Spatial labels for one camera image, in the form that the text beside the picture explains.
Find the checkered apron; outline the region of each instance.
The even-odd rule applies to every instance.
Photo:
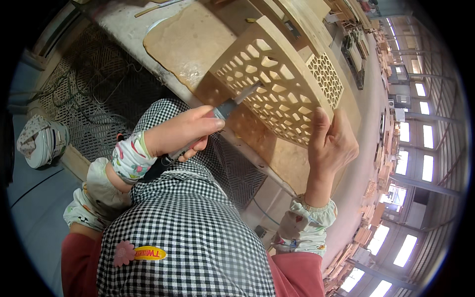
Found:
[[[187,109],[178,99],[161,99],[134,132]],[[211,135],[204,151],[185,163],[176,162],[159,179],[133,187],[132,207],[103,234],[99,296],[275,295],[264,246],[228,199],[219,137]],[[115,268],[114,250],[121,240],[135,247],[158,247],[167,256]]]

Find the fingernail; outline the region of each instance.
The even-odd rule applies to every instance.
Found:
[[[226,125],[226,122],[221,119],[216,119],[216,128],[221,129],[224,128],[224,125]]]
[[[317,107],[317,108],[315,109],[315,118],[316,118],[316,119],[321,119],[321,118],[323,118],[323,113],[324,113],[323,108]]]

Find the bucket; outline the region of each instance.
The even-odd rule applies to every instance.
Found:
[[[55,121],[46,120],[49,127],[38,132],[35,138],[35,150],[26,158],[31,168],[38,168],[61,156],[69,145],[69,131],[67,127]]]

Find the hand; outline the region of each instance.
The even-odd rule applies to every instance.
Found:
[[[305,201],[313,207],[323,207],[330,200],[335,174],[359,153],[346,113],[335,109],[333,123],[323,108],[317,107],[312,121],[313,133],[308,145],[310,174]]]
[[[194,139],[199,140],[178,161],[184,162],[206,148],[208,135],[224,128],[225,122],[203,117],[213,109],[205,105],[190,109],[144,132],[145,146],[152,157],[181,149]]]

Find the cloth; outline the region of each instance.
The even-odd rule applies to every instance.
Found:
[[[73,201],[66,207],[63,218],[71,227],[77,222],[96,231],[103,231],[125,209],[130,207],[129,194],[117,190],[105,174],[106,158],[97,158],[89,166],[86,181],[73,193]]]
[[[155,102],[134,133],[187,109],[177,99]],[[159,179],[134,185],[131,208],[103,233],[99,296],[275,295],[264,246],[224,191],[229,181],[218,157],[218,137],[211,135],[204,151],[174,163]],[[116,268],[114,250],[121,240],[167,255]]]
[[[95,297],[101,241],[68,234],[61,247],[61,279],[65,297]],[[276,297],[323,297],[322,257],[314,253],[266,254]]]
[[[326,252],[326,229],[337,215],[338,209],[332,200],[322,208],[315,208],[305,203],[304,194],[293,198],[272,246],[278,253],[311,252],[323,257]]]
[[[30,158],[31,153],[35,150],[35,140],[33,136],[39,131],[47,128],[49,123],[45,118],[39,115],[34,115],[27,121],[20,136],[17,140],[17,150],[27,158]]]
[[[97,296],[97,262],[102,235],[93,240],[83,234],[68,234],[61,244],[61,284],[65,297]]]
[[[134,184],[141,179],[156,160],[150,157],[145,147],[143,131],[118,142],[112,153],[112,167],[127,184]]]

